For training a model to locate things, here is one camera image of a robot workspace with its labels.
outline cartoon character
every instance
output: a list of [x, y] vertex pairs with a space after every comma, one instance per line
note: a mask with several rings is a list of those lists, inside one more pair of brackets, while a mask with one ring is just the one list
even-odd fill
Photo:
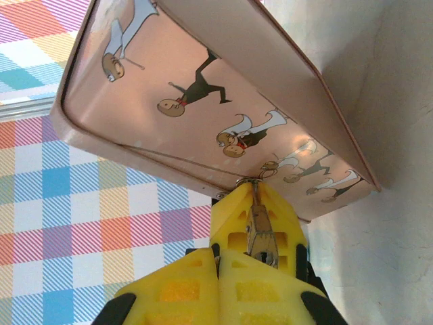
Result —
[[317, 152], [317, 144], [312, 140], [309, 139], [307, 143], [293, 151], [292, 153], [288, 154], [286, 157], [282, 159], [278, 159], [277, 161], [268, 161], [262, 166], [262, 171], [260, 172], [260, 175], [258, 178], [268, 178], [270, 176], [274, 176], [276, 173], [278, 173], [278, 169], [291, 165], [293, 167], [297, 167], [299, 164], [299, 160], [295, 158], [295, 156], [302, 151], [309, 150], [311, 151], [310, 154], [314, 154]]
[[265, 138], [268, 129], [287, 124], [288, 118], [277, 110], [271, 110], [266, 113], [268, 114], [271, 115], [271, 118], [256, 127], [252, 127], [252, 121], [247, 115], [237, 114], [242, 115], [242, 122], [232, 125], [216, 137], [219, 146], [224, 147], [224, 154], [231, 158], [239, 158], [245, 154], [247, 148], [256, 146]]
[[299, 179], [301, 179], [301, 177], [317, 173], [318, 171], [325, 171], [323, 174], [324, 175], [329, 175], [330, 174], [329, 170], [331, 169], [331, 167], [329, 167], [329, 166], [322, 166], [321, 165], [321, 161], [323, 159], [329, 157], [329, 156], [332, 156], [332, 155], [333, 155], [332, 151], [328, 150], [327, 154], [325, 156], [317, 159], [313, 166], [311, 166], [311, 167], [309, 167], [307, 169], [303, 169], [302, 167], [298, 167], [302, 171], [301, 173], [299, 173], [299, 174], [291, 174], [289, 176], [285, 176], [283, 178], [283, 180], [286, 183], [296, 183], [297, 181], [299, 181]]
[[355, 173], [352, 169], [347, 170], [346, 173], [349, 173], [349, 175], [347, 177], [345, 177], [344, 179], [341, 179], [340, 181], [334, 181], [332, 178], [327, 178], [327, 181], [325, 183], [320, 184], [318, 186], [315, 186], [314, 188], [309, 188], [306, 191], [306, 195], [315, 194], [319, 190], [326, 189], [326, 188], [330, 189], [330, 190], [335, 190], [335, 193], [333, 196], [329, 196], [329, 197], [324, 198], [322, 200], [323, 203], [331, 203], [331, 202], [335, 201], [337, 199], [337, 197], [339, 197], [340, 195], [343, 195], [344, 193], [349, 191], [353, 186], [364, 181], [364, 179], [362, 177], [360, 177], [357, 182], [353, 183], [352, 185], [346, 186], [345, 188], [334, 188], [335, 186], [338, 186], [340, 184], [346, 183], [347, 181], [352, 181], [352, 180], [358, 178], [358, 174]]
[[158, 110], [170, 117], [179, 117], [185, 112], [185, 106], [194, 103], [202, 98], [205, 98], [214, 91], [220, 93], [220, 104], [229, 103], [231, 100], [225, 98], [225, 88], [216, 85], [209, 85], [206, 79], [202, 75], [202, 71], [215, 61], [217, 57], [208, 49], [208, 58], [205, 62], [196, 70], [196, 81], [194, 81], [187, 89], [184, 89], [174, 83], [169, 82], [168, 84], [177, 90], [182, 92], [182, 97], [176, 100], [165, 99], [158, 104]]
[[[122, 59], [144, 70], [143, 66], [128, 59], [124, 52], [145, 20], [151, 15], [158, 14], [156, 3], [152, 3], [149, 0], [134, 0], [134, 17], [128, 27], [123, 31], [119, 19], [115, 19], [111, 23], [110, 42], [102, 57], [102, 68], [110, 82], [114, 82], [124, 76], [124, 66], [120, 62]], [[116, 57], [116, 52], [120, 48], [120, 55]]]

